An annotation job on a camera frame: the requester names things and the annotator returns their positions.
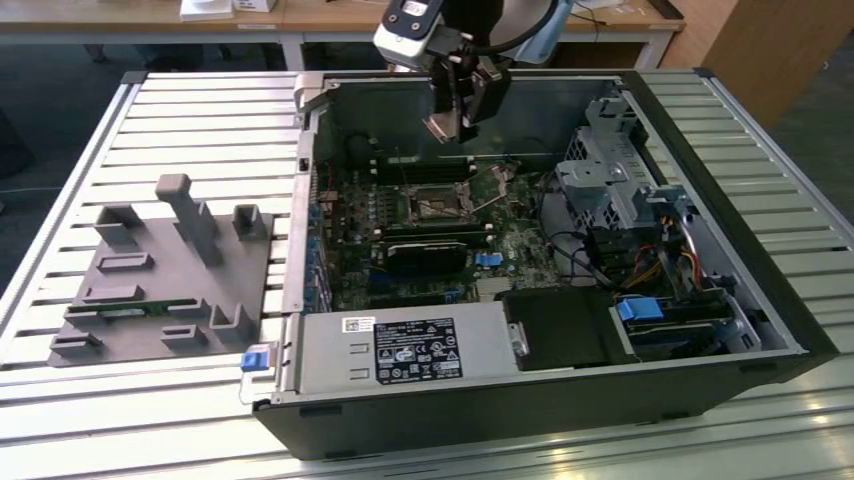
metal bracket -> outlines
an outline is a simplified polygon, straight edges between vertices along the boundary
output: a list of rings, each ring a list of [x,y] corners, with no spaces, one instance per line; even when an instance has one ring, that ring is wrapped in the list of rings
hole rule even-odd
[[[296,159],[297,170],[296,175],[305,175],[311,173],[313,164],[313,151],[315,151],[315,132],[303,131],[299,135],[299,142],[296,143]]]
[[[145,78],[148,78],[148,72],[144,70],[136,72],[124,72],[120,83],[121,85],[140,84],[145,81]]]
[[[293,102],[296,111],[305,113],[325,102],[325,75],[321,72],[304,72],[293,82]]]
[[[309,195],[311,175],[296,175],[293,178],[291,231],[288,233],[288,269],[281,286],[281,313],[284,314],[303,311]]]

yellow wire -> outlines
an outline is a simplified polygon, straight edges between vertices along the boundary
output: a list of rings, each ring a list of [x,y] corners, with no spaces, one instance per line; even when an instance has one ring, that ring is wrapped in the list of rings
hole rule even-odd
[[[626,285],[623,288],[631,288],[635,285],[638,285],[639,283],[647,281],[650,278],[652,278],[652,275],[655,275],[662,269],[662,262],[659,261],[658,263],[655,263],[655,265],[652,265],[652,268],[650,268],[638,278],[635,278],[631,283],[628,283],[628,285]]]
[[[682,256],[688,259],[688,262],[691,262],[691,277],[694,277],[694,271],[696,270],[696,262],[694,262],[694,257],[686,252],[682,252]]]

black cable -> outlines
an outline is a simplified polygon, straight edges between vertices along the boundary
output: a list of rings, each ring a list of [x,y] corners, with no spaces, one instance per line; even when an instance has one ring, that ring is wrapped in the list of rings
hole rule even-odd
[[[584,240],[587,238],[587,235],[584,235],[582,232],[571,232],[568,230],[560,230],[559,232],[555,232],[551,235],[548,235],[548,240],[555,238],[558,235],[570,235],[576,240]]]
[[[576,265],[576,262],[578,262],[578,258],[575,258],[575,255],[578,255],[578,252],[580,252],[583,249],[584,249],[583,246],[578,247],[575,249],[575,251],[572,252],[572,255],[570,255],[570,258],[572,259],[572,265],[570,266],[570,276],[572,278],[575,278],[575,265]]]
[[[498,45],[492,45],[490,47],[474,47],[471,49],[472,55],[479,55],[479,56],[498,55],[499,53],[503,53],[507,50],[511,50],[516,48],[519,45],[522,45],[534,35],[536,35],[536,32],[539,32],[546,26],[546,24],[550,22],[551,17],[554,16],[555,11],[558,10],[559,2],[560,0],[551,0],[551,3],[548,4],[548,9],[546,10],[546,14],[543,15],[543,18],[539,19],[539,21],[534,24],[534,26],[528,28],[522,33],[522,35],[519,35],[512,40],[504,43],[500,43]]]
[[[540,230],[540,234],[543,235],[543,238],[546,239],[546,242],[551,245],[551,248],[554,248],[555,252],[558,252],[563,257],[566,257],[570,262],[572,262],[574,265],[578,265],[579,267],[582,267],[584,270],[587,270],[590,272],[590,274],[592,275],[594,280],[596,281],[596,283],[599,284],[599,286],[602,286],[602,288],[604,288],[606,290],[610,291],[622,291],[623,289],[614,283],[614,281],[604,275],[604,273],[602,273],[592,265],[590,265],[588,263],[580,261],[578,258],[575,258],[572,256],[572,254],[570,252],[567,252],[566,250],[563,250],[563,248],[560,248],[558,245],[555,245],[555,243],[551,241],[551,238],[562,233],[567,233],[566,231],[562,232],[556,232],[552,235],[548,235],[546,233],[546,223],[543,222],[543,205],[544,205],[544,200],[546,200],[546,192],[548,189],[548,183],[551,182],[551,179],[554,178],[555,175],[555,171],[551,170],[544,176],[543,176],[543,182],[542,182],[542,188],[540,188],[540,193],[539,193],[539,203],[536,205],[536,219],[539,221],[539,230]]]
[[[582,17],[578,13],[570,13],[570,15],[574,16],[575,18],[580,18],[582,20],[587,20],[588,22],[595,23],[596,25],[602,25],[603,27],[608,26],[608,22],[603,22],[602,20],[594,20],[592,18]]]
[[[592,28],[596,30],[596,36],[592,40],[592,43],[599,43],[599,25],[607,25],[606,22],[600,22],[599,20],[596,20],[596,12],[592,11],[592,8],[590,8],[587,5],[583,5],[580,2],[578,2],[575,5],[578,5],[579,7],[582,7],[584,10],[587,10],[590,12],[590,16],[591,18],[586,18],[582,17],[580,15],[575,15],[572,14],[574,17],[578,18],[583,18],[584,20],[587,20],[588,22],[592,22]]]

floor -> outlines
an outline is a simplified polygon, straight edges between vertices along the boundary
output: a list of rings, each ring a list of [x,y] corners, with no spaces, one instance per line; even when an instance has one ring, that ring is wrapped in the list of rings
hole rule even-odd
[[[223,60],[205,46],[204,70],[263,70],[260,48],[231,46]],[[91,62],[81,46],[0,46],[0,109],[35,155],[17,175],[0,179],[0,293],[15,273],[121,76],[143,69],[131,46],[109,46],[109,61]],[[325,66],[347,58],[332,48],[307,52]],[[339,63],[339,68],[351,67]],[[854,220],[854,36],[829,60],[807,92],[771,132],[849,220]]]

blue tab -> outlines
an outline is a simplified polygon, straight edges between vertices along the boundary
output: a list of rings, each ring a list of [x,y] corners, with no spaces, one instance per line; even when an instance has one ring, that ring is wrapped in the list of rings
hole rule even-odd
[[[632,320],[662,320],[664,318],[662,307],[658,304],[658,300],[652,297],[632,297],[624,299],[616,305],[616,313],[623,322]]]
[[[490,267],[500,267],[502,265],[502,254],[500,253],[494,253],[492,255],[488,256],[487,259],[487,263]]]
[[[245,352],[240,359],[240,370],[244,372],[267,370],[267,355],[267,352]]]

